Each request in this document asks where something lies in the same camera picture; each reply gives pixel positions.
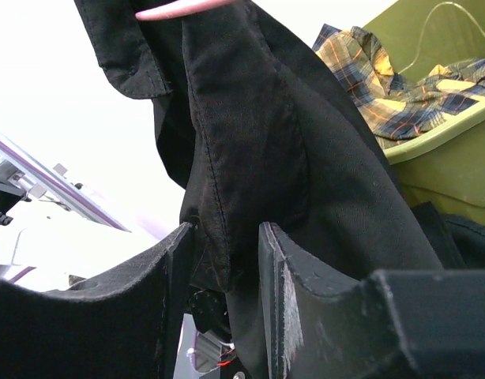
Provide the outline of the pink wire hanger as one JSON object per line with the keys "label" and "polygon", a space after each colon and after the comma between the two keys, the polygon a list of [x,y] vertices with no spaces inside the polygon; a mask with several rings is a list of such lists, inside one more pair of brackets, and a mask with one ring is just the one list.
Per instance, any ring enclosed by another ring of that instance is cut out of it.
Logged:
{"label": "pink wire hanger", "polygon": [[139,11],[135,16],[139,21],[170,20],[216,9],[233,2],[235,0],[178,0],[152,9]]}

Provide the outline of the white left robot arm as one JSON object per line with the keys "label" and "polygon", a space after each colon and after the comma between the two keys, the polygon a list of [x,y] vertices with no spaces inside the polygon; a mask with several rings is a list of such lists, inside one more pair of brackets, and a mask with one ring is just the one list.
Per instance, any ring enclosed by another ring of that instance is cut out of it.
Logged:
{"label": "white left robot arm", "polygon": [[0,183],[24,193],[0,226],[0,276],[27,283],[28,274],[90,277],[109,268],[97,242],[117,243],[129,222],[62,164],[41,162],[0,133]]}

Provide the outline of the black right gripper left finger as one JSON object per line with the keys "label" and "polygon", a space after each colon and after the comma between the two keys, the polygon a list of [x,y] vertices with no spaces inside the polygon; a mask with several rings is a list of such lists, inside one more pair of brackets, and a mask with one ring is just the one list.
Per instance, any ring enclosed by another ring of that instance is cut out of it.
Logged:
{"label": "black right gripper left finger", "polygon": [[194,255],[184,223],[67,291],[0,280],[0,378],[170,378]]}

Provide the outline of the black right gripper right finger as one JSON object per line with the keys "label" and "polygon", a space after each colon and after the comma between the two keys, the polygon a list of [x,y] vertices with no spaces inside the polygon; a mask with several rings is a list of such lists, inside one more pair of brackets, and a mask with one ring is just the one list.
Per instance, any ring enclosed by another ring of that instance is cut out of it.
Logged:
{"label": "black right gripper right finger", "polygon": [[485,378],[485,271],[354,280],[259,227],[272,378]]}

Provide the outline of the black shirt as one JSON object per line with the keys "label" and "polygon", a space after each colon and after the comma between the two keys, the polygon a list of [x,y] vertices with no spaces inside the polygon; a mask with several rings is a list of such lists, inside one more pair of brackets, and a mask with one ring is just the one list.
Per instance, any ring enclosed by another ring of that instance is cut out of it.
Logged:
{"label": "black shirt", "polygon": [[110,84],[148,99],[156,147],[196,226],[193,284],[226,297],[231,339],[269,376],[259,227],[354,279],[472,271],[433,205],[410,207],[369,127],[314,52],[251,1],[139,21],[149,1],[76,4]]}

